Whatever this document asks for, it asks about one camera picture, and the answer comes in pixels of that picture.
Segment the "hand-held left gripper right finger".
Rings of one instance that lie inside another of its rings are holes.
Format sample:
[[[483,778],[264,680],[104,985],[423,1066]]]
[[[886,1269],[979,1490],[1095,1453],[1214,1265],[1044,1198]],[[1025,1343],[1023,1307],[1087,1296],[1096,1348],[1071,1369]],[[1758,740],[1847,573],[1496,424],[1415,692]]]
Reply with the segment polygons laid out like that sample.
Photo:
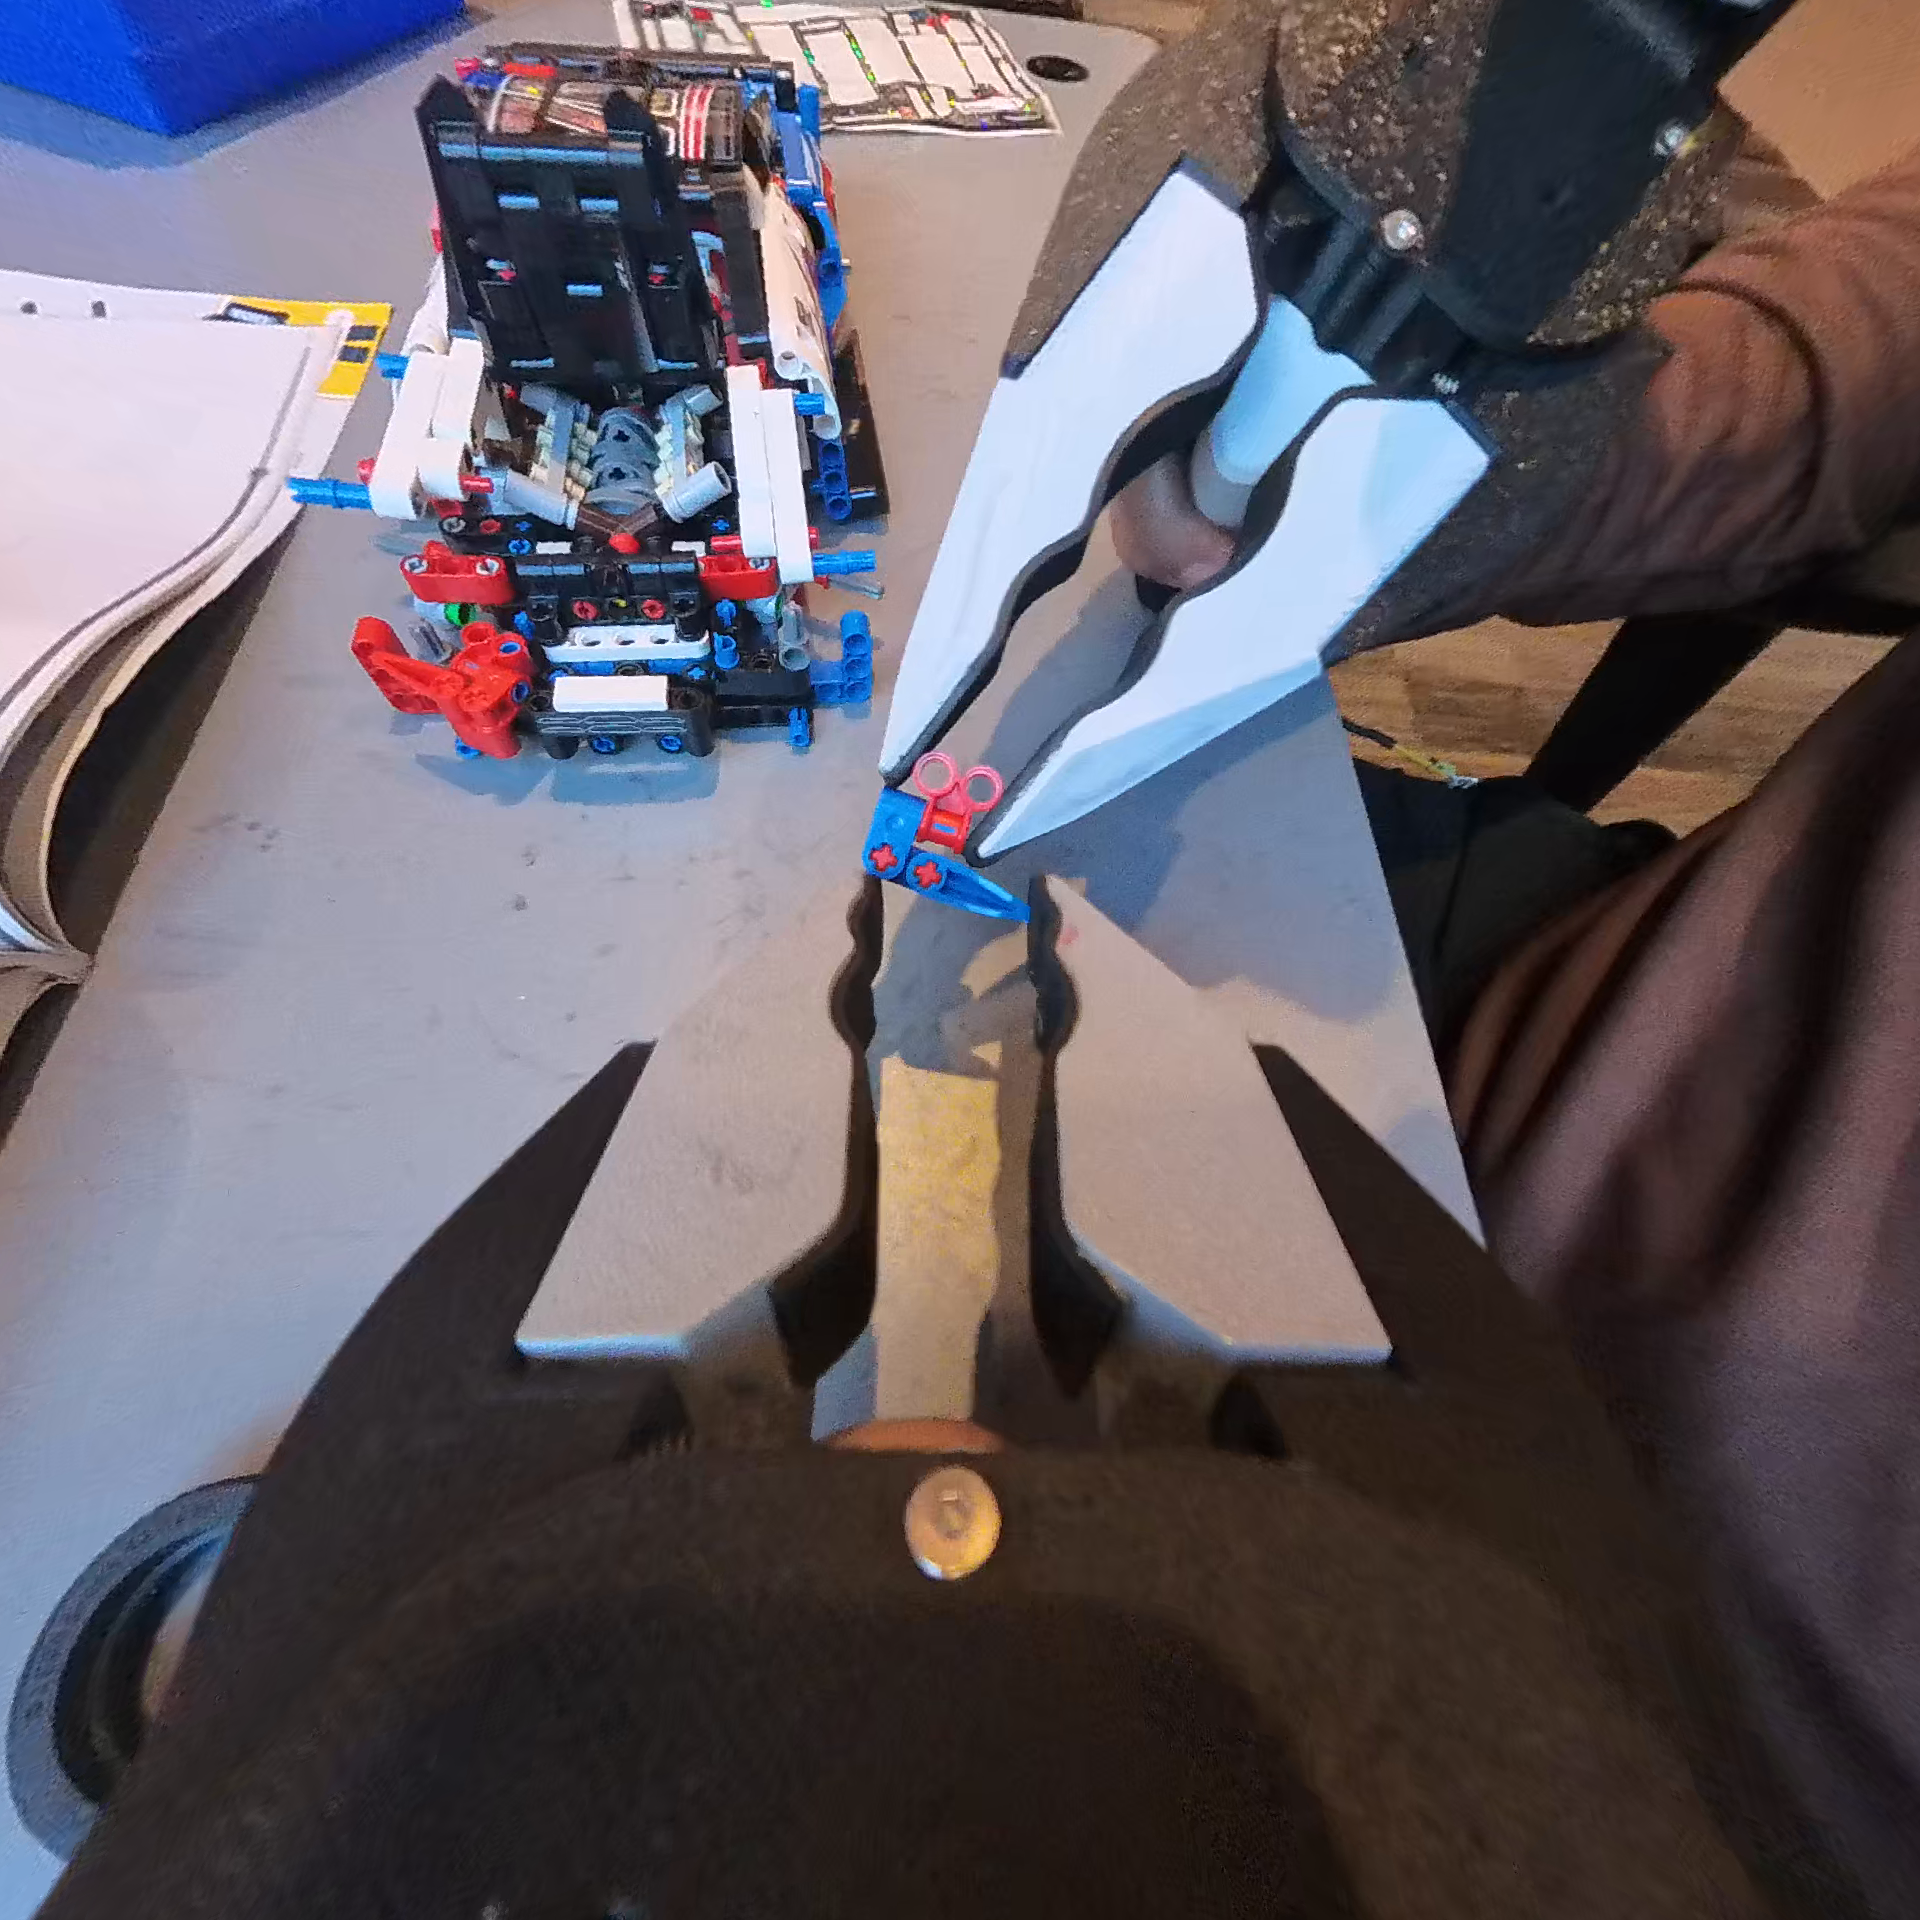
[[[1071,1395],[1216,1395],[1393,1341],[1252,1039],[1057,876],[1028,888],[1031,1299]]]

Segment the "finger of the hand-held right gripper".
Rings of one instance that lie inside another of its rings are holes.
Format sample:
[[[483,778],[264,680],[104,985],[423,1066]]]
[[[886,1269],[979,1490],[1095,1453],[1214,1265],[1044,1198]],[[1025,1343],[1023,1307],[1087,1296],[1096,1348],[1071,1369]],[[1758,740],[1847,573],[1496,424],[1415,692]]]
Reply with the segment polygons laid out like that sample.
[[[1368,601],[1492,468],[1438,397],[1342,390],[1266,480],[1270,528],[1179,594],[1111,695],[1073,716],[973,837],[996,861],[1115,804],[1315,680]]]
[[[1036,347],[1008,347],[899,660],[878,773],[899,786],[1078,572],[1096,517],[1245,364],[1262,321],[1240,203],[1176,161]]]

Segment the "small blue red brick piece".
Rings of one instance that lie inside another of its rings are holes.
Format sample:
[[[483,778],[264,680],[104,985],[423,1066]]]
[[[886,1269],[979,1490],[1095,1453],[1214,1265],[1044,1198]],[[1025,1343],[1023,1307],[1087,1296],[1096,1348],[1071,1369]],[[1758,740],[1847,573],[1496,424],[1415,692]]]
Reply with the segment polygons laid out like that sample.
[[[922,754],[900,786],[885,786],[863,846],[875,880],[920,899],[1003,923],[1028,923],[1031,905],[967,858],[977,820],[1005,793],[993,766],[961,767],[946,752]]]

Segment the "grey desk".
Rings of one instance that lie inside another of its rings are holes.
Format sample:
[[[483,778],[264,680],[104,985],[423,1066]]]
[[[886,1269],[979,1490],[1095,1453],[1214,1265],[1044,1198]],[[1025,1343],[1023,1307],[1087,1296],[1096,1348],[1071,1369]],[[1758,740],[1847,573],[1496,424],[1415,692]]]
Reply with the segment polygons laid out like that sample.
[[[892,507],[876,702],[807,754],[767,734],[644,771],[481,771],[384,716],[348,656],[389,611],[372,516],[301,516],[5,1133],[5,1878],[52,1878],[6,1734],[36,1639],[127,1527],[253,1476],[432,1229],[621,1044],[646,1042],[830,897],[875,804],[885,709],[998,356],[1078,150],[1153,55],[1119,21],[1000,17],[1063,131],[832,137]],[[15,134],[54,273],[216,282],[347,268],[421,300],[415,103],[486,38],[613,39],[609,3],[489,25],[166,170]],[[1290,1052],[1470,1231],[1476,1203],[1326,682],[995,867],[1040,866],[1252,1039]],[[1025,1282],[1035,994],[1025,944],[886,896],[875,1046],[875,1330],[817,1429],[959,1415],[983,1318]]]

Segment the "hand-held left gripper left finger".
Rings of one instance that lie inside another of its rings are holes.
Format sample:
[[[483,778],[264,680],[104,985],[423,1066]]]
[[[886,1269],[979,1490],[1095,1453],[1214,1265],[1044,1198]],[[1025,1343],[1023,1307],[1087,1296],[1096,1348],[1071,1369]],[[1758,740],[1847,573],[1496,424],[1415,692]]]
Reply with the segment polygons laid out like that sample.
[[[516,1330],[533,1362],[812,1388],[878,1286],[885,902],[839,881],[652,1044]]]

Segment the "person's right hand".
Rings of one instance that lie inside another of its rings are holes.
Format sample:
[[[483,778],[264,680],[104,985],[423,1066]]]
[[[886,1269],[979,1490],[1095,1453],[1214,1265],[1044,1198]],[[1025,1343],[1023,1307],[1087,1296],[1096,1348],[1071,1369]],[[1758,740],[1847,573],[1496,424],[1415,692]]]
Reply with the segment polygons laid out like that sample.
[[[1202,588],[1237,558],[1237,536],[1195,499],[1184,451],[1133,478],[1108,505],[1108,521],[1119,561],[1156,588]]]

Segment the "black office chair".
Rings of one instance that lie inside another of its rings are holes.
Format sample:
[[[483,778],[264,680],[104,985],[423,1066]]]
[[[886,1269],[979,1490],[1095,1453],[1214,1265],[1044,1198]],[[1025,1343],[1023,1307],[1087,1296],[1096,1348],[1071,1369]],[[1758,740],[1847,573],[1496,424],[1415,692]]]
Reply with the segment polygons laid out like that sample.
[[[1577,687],[1524,782],[1590,812],[1782,633],[1894,637],[1916,628],[1916,588],[1803,585],[1748,607],[1637,615]]]

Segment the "holographic sticker sheet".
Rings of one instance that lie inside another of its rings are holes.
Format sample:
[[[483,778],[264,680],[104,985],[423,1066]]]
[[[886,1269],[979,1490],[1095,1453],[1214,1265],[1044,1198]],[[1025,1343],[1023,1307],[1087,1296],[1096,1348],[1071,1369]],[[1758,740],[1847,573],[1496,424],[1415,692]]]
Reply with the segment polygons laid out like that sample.
[[[1060,121],[1005,33],[959,3],[613,2],[621,46],[788,66],[826,131],[1042,135]]]

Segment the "open instruction booklet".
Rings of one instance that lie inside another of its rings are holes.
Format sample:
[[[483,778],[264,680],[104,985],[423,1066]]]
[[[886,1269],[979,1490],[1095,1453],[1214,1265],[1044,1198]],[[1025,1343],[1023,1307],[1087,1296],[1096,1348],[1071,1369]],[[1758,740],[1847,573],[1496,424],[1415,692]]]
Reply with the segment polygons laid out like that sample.
[[[90,960],[56,814],[108,709],[293,528],[393,324],[379,300],[3,273],[3,1042]]]

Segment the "brick-built toy race car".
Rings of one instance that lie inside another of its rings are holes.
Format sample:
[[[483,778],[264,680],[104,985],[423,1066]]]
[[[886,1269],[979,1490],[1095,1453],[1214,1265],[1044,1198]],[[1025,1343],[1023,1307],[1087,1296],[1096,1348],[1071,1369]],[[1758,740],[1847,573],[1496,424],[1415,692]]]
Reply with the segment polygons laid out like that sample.
[[[358,480],[301,503],[411,525],[402,636],[351,651],[464,757],[706,757],[872,698],[863,611],[829,651],[815,585],[872,583],[890,492],[803,52],[709,19],[651,44],[510,42],[415,123],[437,259]]]

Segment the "blue plastic bin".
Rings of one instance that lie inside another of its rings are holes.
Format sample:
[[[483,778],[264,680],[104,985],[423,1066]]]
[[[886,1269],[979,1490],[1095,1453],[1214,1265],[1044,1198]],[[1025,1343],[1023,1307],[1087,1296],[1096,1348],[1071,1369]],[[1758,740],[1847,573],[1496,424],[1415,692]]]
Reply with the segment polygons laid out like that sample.
[[[460,23],[464,2],[6,2],[3,81],[183,134]]]

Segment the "person's brown top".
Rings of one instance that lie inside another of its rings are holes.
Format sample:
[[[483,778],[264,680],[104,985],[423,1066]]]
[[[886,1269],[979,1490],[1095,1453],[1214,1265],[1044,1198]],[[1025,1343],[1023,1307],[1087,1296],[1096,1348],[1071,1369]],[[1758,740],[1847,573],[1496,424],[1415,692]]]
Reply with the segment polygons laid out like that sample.
[[[1919,637],[1506,957],[1452,1049],[1504,1269],[1705,1574],[1835,1907],[1919,1907]]]

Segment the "black rubber toy tyre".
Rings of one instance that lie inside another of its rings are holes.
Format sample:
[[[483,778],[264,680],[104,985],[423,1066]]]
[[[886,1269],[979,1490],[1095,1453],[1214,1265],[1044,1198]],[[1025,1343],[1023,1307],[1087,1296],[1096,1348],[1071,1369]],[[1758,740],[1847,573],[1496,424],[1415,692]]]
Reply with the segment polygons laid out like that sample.
[[[142,1511],[48,1612],[12,1688],[6,1780],[28,1836],[68,1862],[124,1782],[157,1711],[157,1652],[248,1513],[258,1477],[220,1477]]]

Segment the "person's dark trousers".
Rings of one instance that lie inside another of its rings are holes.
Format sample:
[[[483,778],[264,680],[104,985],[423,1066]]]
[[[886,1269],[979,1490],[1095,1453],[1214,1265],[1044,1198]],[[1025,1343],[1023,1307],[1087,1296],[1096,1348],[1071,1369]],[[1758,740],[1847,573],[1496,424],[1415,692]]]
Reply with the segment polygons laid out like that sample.
[[[1655,820],[1598,821],[1526,778],[1446,784],[1367,759],[1355,773],[1440,1062],[1519,947],[1679,841]]]

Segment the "person's right forearm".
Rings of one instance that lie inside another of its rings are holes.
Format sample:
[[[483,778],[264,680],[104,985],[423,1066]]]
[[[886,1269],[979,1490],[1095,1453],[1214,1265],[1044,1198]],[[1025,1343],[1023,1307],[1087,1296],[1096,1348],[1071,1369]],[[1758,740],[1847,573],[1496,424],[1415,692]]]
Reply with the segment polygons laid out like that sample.
[[[1596,480],[1459,622],[1735,609],[1916,516],[1916,150],[1823,200],[1746,134],[1717,243],[1646,319],[1666,356]]]

